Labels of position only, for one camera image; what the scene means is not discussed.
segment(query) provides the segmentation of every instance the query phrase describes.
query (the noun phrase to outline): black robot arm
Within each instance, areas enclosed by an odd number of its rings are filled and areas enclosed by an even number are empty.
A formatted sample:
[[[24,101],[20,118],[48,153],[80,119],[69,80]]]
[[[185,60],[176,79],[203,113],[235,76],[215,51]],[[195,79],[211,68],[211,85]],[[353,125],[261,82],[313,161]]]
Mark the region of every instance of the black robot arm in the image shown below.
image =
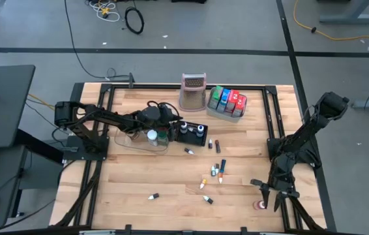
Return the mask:
[[[269,190],[278,191],[274,203],[274,211],[281,203],[289,197],[309,229],[323,230],[308,215],[301,203],[297,200],[299,193],[294,190],[295,177],[292,169],[297,163],[308,163],[314,167],[320,167],[321,161],[310,137],[320,129],[326,127],[331,120],[340,119],[346,112],[349,99],[342,98],[333,92],[325,93],[315,104],[315,113],[305,121],[296,133],[283,138],[267,140],[271,167],[267,183],[252,179],[251,184],[260,187],[263,195],[264,205],[267,208],[269,201]]]
[[[173,114],[164,103],[157,106],[148,106],[142,111],[130,114],[118,114],[93,104],[82,104],[80,102],[61,101],[55,105],[54,123],[62,129],[70,129],[77,137],[83,140],[87,152],[100,152],[103,146],[99,133],[89,130],[84,123],[86,121],[98,121],[117,127],[127,134],[136,134],[142,130],[165,128],[170,130],[172,121],[179,121],[182,117]]]

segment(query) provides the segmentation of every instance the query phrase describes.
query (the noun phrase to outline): concrete floor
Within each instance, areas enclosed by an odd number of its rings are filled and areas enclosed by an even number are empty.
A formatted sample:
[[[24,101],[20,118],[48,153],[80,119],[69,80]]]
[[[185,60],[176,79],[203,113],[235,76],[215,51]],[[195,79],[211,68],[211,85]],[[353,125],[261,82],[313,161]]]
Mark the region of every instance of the concrete floor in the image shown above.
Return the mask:
[[[210,0],[205,5],[137,1],[145,31],[133,35],[124,23],[96,18],[83,1],[67,0],[78,48],[184,48],[286,51],[275,1]],[[294,0],[283,0],[295,51],[369,53],[368,39],[333,42],[297,26]],[[338,37],[369,34],[369,25],[319,25],[322,12],[340,12],[351,3],[300,0],[297,17],[307,25]],[[132,3],[119,3],[123,9]],[[64,4],[58,0],[6,0],[0,13],[0,48],[70,48]],[[183,72],[206,72],[208,81],[233,79],[236,84],[295,84],[288,56],[185,54],[80,54],[86,68],[104,76],[132,72],[137,82],[178,82]],[[369,94],[369,58],[298,57],[306,98],[315,103],[326,91],[351,100]],[[67,100],[75,82],[96,81],[84,73],[74,54],[0,53],[0,65],[34,64],[30,93],[49,103]],[[35,106],[49,120],[53,113]],[[49,140],[53,128],[25,109],[20,128]],[[369,234],[369,113],[349,109],[317,134],[332,210],[339,232]],[[26,191],[21,211],[30,213],[52,200],[56,189]],[[9,230],[46,227],[50,206]]]

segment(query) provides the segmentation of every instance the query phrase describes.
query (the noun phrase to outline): wooden table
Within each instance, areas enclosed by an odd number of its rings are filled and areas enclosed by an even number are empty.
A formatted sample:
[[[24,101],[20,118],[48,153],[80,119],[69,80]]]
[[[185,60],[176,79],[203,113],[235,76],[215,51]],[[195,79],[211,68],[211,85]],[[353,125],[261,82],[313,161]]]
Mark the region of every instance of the wooden table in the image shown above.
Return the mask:
[[[80,102],[96,104],[100,83],[86,83]],[[301,117],[293,86],[276,86],[286,134],[294,133]],[[264,105],[258,91],[241,91],[248,97],[244,117],[230,123],[200,112],[180,111],[184,120],[209,126],[208,138],[218,139],[221,154],[214,149],[170,142],[164,155],[117,145],[113,138],[116,127],[110,127],[108,158],[104,161],[96,198],[93,228],[134,230],[204,230],[204,231],[284,231],[280,210],[273,212],[275,192],[271,192],[268,210],[255,210],[252,203],[261,200],[258,187],[250,185],[253,178],[267,181],[270,161],[266,139],[269,137]],[[142,110],[149,100],[178,105],[177,89],[116,89],[112,111],[120,114]],[[273,102],[269,97],[273,117]],[[195,155],[183,151],[190,147]],[[227,160],[224,182],[210,176],[211,166]],[[50,224],[58,222],[76,200],[84,161],[70,165],[61,176]],[[313,170],[297,164],[293,170],[300,201],[315,221],[325,227],[325,219]],[[201,180],[207,185],[201,190]],[[160,198],[148,200],[159,193]],[[208,195],[212,205],[203,200]],[[294,216],[288,206],[294,228]]]

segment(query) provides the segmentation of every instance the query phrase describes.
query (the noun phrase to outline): cheese grater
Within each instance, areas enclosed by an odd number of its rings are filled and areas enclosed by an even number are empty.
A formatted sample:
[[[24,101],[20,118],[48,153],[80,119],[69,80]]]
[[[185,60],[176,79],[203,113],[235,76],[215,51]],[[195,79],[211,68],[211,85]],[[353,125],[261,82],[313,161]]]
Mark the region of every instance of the cheese grater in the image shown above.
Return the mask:
[[[206,106],[206,73],[183,74],[179,106],[184,111],[204,110]]]

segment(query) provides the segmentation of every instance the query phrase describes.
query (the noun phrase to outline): red box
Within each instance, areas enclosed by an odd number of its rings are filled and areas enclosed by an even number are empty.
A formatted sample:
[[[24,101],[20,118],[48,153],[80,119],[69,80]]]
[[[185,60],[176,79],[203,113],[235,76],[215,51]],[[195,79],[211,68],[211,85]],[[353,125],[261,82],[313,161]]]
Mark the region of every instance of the red box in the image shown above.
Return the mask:
[[[238,96],[239,96],[239,91],[234,90],[234,89],[231,90],[228,96],[228,103],[226,104],[226,108],[225,108],[226,112],[232,112],[232,110],[234,110],[235,104],[237,104],[237,101],[238,101]]]
[[[241,117],[244,114],[245,105],[247,103],[247,97],[244,95],[240,95],[238,97],[237,104],[235,105],[234,112],[232,113],[233,117]]]

